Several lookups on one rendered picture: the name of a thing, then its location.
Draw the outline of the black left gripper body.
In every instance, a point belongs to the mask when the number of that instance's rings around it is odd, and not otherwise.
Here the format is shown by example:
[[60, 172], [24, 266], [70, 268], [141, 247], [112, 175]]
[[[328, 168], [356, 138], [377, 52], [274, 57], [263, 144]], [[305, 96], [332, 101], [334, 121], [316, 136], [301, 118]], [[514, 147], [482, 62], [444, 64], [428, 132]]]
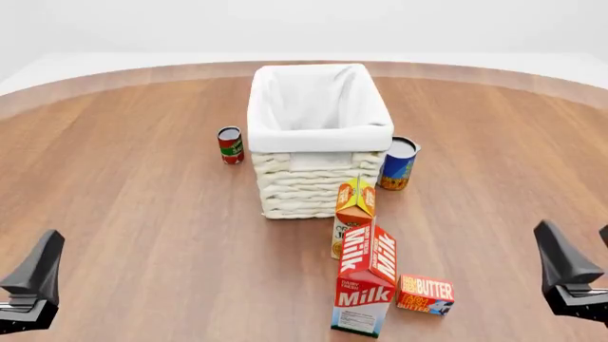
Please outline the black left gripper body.
[[47, 330], [59, 310], [57, 289], [41, 293], [9, 293], [0, 302], [0, 331]]

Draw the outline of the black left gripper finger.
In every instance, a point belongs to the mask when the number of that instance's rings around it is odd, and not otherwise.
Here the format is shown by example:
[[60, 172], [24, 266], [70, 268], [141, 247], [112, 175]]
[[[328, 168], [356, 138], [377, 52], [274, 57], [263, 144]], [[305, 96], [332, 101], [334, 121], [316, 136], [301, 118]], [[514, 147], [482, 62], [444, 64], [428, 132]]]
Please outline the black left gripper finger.
[[33, 295], [58, 306], [58, 272], [64, 244], [61, 233], [47, 230], [24, 261], [0, 281], [0, 288], [11, 295]]

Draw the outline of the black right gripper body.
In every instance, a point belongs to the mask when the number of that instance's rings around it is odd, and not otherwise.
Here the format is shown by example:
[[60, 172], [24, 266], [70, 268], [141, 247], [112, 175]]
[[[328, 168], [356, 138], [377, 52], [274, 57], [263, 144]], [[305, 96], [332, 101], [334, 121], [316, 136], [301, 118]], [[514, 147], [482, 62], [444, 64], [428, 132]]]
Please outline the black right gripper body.
[[608, 318], [608, 287], [591, 281], [545, 281], [545, 301], [554, 315], [574, 318]]

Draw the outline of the red butter box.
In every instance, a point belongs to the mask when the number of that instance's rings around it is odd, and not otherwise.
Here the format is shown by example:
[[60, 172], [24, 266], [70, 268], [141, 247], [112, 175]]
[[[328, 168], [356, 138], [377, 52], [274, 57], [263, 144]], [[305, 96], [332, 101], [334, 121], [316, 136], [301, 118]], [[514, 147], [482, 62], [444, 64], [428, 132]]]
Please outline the red butter box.
[[447, 315], [455, 302], [450, 281], [421, 275], [400, 275], [396, 307], [419, 313]]

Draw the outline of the white woven basket with liner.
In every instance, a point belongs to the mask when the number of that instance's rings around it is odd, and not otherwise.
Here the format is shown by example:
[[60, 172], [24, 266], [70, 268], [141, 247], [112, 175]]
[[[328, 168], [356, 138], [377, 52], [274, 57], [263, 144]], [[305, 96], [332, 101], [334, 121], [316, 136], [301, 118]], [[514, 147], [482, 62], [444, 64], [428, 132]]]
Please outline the white woven basket with liner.
[[360, 64], [264, 66], [247, 108], [247, 143], [266, 219], [334, 215], [340, 184], [375, 184], [394, 125]]

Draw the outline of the blue and yellow tin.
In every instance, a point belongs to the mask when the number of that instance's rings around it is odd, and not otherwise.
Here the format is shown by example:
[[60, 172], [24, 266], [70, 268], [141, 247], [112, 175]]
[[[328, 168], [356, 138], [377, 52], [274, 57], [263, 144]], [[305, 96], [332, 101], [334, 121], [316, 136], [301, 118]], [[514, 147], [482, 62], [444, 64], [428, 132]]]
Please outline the blue and yellow tin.
[[409, 184], [412, 167], [420, 150], [421, 147], [416, 142], [394, 136], [377, 184], [386, 190], [404, 190]]

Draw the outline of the red and white milk carton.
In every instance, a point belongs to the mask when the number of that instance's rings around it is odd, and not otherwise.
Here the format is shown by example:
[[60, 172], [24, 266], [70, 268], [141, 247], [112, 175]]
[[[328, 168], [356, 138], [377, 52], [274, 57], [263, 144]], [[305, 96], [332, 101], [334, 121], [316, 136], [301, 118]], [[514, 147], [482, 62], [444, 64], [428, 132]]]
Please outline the red and white milk carton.
[[395, 238], [374, 222], [347, 230], [339, 259], [331, 327], [378, 338], [396, 287]]

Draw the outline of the orange juice carton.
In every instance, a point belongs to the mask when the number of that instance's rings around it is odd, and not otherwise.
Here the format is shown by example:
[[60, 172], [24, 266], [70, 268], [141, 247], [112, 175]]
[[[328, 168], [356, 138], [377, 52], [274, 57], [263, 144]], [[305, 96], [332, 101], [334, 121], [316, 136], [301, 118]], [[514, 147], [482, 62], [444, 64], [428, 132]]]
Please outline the orange juice carton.
[[375, 186], [361, 176], [340, 184], [332, 228], [332, 258], [340, 258], [344, 234], [348, 230], [373, 224], [376, 217], [375, 196]]

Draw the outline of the red tomato sauce tin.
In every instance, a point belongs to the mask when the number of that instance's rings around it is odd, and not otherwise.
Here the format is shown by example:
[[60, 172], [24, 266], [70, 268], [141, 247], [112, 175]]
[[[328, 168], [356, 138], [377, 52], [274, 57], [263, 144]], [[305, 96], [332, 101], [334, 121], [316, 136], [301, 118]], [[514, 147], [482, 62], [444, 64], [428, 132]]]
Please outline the red tomato sauce tin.
[[223, 127], [218, 132], [218, 144], [222, 160], [226, 164], [239, 164], [244, 160], [241, 131], [238, 127]]

